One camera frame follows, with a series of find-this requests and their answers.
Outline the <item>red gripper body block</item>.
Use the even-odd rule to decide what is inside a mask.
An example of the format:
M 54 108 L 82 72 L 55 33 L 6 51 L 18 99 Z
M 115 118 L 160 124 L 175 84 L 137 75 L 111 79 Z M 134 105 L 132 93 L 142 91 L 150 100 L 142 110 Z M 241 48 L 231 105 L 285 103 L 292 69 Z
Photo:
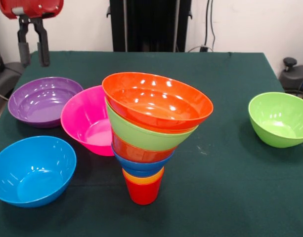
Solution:
M 21 15 L 51 18 L 60 13 L 64 0 L 0 0 L 0 10 L 9 19 Z

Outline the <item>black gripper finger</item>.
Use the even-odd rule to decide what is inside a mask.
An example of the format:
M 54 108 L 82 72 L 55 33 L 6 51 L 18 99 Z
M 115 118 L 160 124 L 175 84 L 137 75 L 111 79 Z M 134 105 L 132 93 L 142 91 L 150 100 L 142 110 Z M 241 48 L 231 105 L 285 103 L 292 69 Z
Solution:
M 29 18 L 28 16 L 19 16 L 19 30 L 17 32 L 18 47 L 20 54 L 20 61 L 23 67 L 30 64 L 30 50 L 29 44 L 26 41 L 26 34 L 28 33 Z
M 38 53 L 39 61 L 42 67 L 48 67 L 50 65 L 49 49 L 48 49 L 48 38 L 47 31 L 43 26 L 42 18 L 34 18 L 33 25 L 35 32 L 38 34 Z

